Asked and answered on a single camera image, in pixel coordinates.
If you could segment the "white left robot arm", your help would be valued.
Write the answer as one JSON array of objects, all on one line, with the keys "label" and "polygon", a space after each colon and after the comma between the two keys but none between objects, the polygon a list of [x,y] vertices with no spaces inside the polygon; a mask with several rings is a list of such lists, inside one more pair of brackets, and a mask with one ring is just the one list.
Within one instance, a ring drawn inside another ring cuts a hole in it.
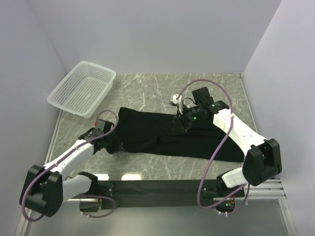
[{"label": "white left robot arm", "polygon": [[57,213],[62,203],[77,195],[98,198],[98,178],[87,172],[70,177],[71,172],[96,152],[110,144],[116,124],[99,119],[95,126],[79,136],[78,140],[55,160],[43,165],[33,165],[27,172],[19,204],[28,221],[26,210],[42,217]]}]

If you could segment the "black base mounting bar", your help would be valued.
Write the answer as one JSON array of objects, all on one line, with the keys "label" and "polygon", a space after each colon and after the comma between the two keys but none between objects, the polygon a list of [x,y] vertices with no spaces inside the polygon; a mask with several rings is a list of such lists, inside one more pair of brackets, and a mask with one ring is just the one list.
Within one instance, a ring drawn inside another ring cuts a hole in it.
[{"label": "black base mounting bar", "polygon": [[[99,180],[94,193],[112,198],[117,207],[184,207],[197,205],[199,185],[200,180]],[[214,198],[222,199],[237,187],[223,187],[216,179],[207,179],[200,202],[211,205]]]}]

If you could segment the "black t shirt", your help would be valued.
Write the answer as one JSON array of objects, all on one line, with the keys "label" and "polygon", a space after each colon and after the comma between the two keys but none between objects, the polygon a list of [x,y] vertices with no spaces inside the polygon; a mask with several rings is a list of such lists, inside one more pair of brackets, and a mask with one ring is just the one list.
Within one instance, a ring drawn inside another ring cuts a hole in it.
[{"label": "black t shirt", "polygon": [[112,143],[106,148],[166,156],[210,159],[225,133],[207,121],[195,121],[187,132],[173,131],[173,115],[121,107]]}]

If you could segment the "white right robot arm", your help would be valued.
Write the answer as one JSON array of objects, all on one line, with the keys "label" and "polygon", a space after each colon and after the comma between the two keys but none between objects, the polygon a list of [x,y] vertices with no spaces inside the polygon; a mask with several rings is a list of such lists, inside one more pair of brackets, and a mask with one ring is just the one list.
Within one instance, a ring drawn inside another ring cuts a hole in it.
[{"label": "white right robot arm", "polygon": [[223,131],[245,157],[242,167],[217,177],[215,193],[227,196],[242,185],[258,186],[282,172],[278,141],[253,131],[234,115],[225,102],[214,101],[206,87],[194,90],[192,95],[194,107],[187,107],[179,94],[170,97],[170,104],[177,107],[174,118],[176,126],[187,131],[194,121],[209,121]]}]

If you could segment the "aluminium frame rail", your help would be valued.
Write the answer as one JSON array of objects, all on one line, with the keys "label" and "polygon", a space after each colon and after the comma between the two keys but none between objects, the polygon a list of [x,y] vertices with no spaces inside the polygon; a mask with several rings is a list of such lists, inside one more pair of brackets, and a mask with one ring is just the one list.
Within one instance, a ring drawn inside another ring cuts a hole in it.
[{"label": "aluminium frame rail", "polygon": [[258,186],[250,186],[249,199],[286,199],[286,194],[280,179],[271,179]]}]

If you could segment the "white plastic basket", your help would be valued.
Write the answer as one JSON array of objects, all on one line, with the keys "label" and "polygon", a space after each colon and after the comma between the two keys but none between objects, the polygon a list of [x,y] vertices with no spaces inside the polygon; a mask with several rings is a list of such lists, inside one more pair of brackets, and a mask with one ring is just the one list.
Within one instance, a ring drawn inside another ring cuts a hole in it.
[{"label": "white plastic basket", "polygon": [[90,118],[113,86],[116,72],[82,61],[54,88],[47,102],[68,113]]}]

